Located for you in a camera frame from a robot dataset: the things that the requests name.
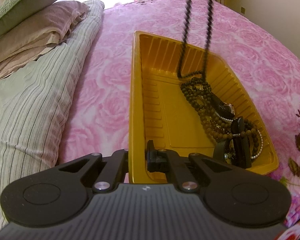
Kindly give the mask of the yellow plastic tray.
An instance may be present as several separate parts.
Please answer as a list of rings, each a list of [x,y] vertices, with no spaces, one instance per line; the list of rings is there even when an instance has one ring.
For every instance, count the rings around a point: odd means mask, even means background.
[[[147,170],[149,140],[155,148],[174,150],[182,157],[192,152],[213,155],[212,140],[181,92],[181,80],[177,78],[180,45],[177,40],[143,31],[134,34],[129,114],[129,181],[133,184],[166,182],[163,173]],[[206,79],[214,94],[233,105],[236,116],[251,120],[261,133],[262,152],[250,170],[261,175],[275,171],[279,159],[265,124],[249,94],[220,56],[209,55]]]

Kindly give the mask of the black wrist watch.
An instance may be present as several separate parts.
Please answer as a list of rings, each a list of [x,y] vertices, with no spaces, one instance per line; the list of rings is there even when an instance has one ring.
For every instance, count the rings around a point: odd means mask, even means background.
[[[213,158],[226,162],[232,157],[233,149],[230,147],[232,141],[231,123],[234,120],[234,107],[230,103],[223,102],[218,96],[211,93],[211,106],[214,110],[212,124],[218,133]]]

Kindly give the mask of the striped green quilt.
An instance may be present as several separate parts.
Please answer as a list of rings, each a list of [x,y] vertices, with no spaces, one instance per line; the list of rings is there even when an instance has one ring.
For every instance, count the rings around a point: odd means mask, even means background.
[[[0,195],[11,182],[57,162],[75,88],[102,23],[104,3],[87,6],[65,42],[0,80]],[[0,205],[0,230],[6,223]]]

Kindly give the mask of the pink floral blanket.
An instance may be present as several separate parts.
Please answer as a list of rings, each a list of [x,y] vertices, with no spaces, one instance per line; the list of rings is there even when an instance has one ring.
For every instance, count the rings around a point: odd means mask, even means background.
[[[180,40],[185,0],[145,0],[103,12],[85,59],[59,146],[60,163],[128,146],[132,42],[137,30]],[[286,225],[300,219],[300,60],[277,39],[216,3],[211,51],[240,79],[260,113],[279,158],[273,179],[292,205]]]

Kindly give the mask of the mauve pillow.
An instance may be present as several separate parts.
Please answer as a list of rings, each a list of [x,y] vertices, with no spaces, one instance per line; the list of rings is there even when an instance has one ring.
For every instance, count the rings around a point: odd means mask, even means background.
[[[89,6],[78,1],[54,3],[0,36],[0,79],[64,42],[82,22]]]

